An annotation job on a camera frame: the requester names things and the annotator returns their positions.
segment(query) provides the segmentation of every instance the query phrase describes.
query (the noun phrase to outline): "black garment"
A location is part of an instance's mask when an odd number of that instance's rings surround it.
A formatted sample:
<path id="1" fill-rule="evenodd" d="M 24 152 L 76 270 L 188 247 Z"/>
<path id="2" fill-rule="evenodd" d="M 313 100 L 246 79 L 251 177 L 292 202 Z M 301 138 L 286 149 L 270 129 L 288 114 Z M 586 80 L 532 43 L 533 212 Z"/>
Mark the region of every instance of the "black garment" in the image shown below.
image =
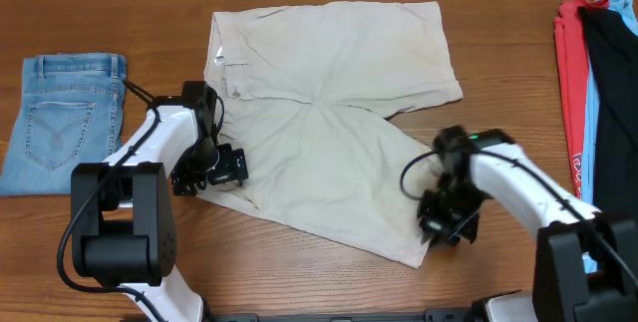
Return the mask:
<path id="1" fill-rule="evenodd" d="M 638 37 L 617 12 L 578 13 L 600 94 L 594 202 L 638 221 Z"/>

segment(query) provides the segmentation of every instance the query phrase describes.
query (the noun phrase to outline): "denim pocket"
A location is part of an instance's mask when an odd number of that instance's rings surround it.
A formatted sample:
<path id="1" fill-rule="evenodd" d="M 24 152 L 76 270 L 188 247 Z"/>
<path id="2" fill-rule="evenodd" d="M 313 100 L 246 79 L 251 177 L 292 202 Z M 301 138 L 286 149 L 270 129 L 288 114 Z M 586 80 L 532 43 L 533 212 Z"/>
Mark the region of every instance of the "denim pocket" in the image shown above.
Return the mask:
<path id="1" fill-rule="evenodd" d="M 25 153 L 47 169 L 62 167 L 80 153 L 95 103 L 29 105 Z"/>

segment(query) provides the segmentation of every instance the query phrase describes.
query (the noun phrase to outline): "white garment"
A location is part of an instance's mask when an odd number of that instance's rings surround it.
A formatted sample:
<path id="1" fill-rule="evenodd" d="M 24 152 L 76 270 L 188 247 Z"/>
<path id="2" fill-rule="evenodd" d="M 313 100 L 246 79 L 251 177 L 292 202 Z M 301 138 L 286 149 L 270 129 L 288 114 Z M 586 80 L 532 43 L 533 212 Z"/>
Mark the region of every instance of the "white garment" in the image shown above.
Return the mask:
<path id="1" fill-rule="evenodd" d="M 436 2 L 214 13 L 204 78 L 224 99 L 221 140 L 244 149 L 250 178 L 198 196 L 421 264 L 418 202 L 399 175 L 429 149 L 384 118 L 462 97 Z M 417 164 L 408 189 L 432 186 L 435 165 Z"/>

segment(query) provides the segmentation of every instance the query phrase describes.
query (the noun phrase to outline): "light blue garment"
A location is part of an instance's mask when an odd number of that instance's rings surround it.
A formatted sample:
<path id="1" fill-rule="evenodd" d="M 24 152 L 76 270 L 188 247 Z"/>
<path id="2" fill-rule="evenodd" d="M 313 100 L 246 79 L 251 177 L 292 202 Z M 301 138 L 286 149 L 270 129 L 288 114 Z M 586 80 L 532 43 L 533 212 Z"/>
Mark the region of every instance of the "light blue garment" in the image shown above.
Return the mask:
<path id="1" fill-rule="evenodd" d="M 126 64 L 106 53 L 25 59 L 0 195 L 69 193 L 78 163 L 120 147 Z"/>
<path id="2" fill-rule="evenodd" d="M 609 0 L 609 9 L 620 13 L 625 25 L 638 35 L 638 21 L 633 10 L 634 0 Z M 598 131 L 598 111 L 600 100 L 598 88 L 594 80 L 591 63 L 589 63 L 589 79 L 587 82 L 587 100 L 585 103 L 585 134 L 582 148 L 582 183 L 581 199 L 594 203 L 594 163 L 596 156 L 596 133 Z"/>

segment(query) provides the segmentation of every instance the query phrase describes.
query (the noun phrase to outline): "red garment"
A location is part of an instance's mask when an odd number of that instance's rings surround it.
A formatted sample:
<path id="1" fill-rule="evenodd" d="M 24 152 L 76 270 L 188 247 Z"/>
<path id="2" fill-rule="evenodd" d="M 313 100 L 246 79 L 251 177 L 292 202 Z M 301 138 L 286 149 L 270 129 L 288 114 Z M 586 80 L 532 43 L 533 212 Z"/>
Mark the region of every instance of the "red garment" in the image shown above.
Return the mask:
<path id="1" fill-rule="evenodd" d="M 609 0 L 564 1 L 554 19 L 556 60 L 560 80 L 562 117 L 567 136 L 567 151 L 571 160 L 571 177 L 574 191 L 580 197 L 580 161 L 585 134 L 585 101 L 589 79 L 589 58 L 583 37 L 578 7 L 608 8 Z"/>

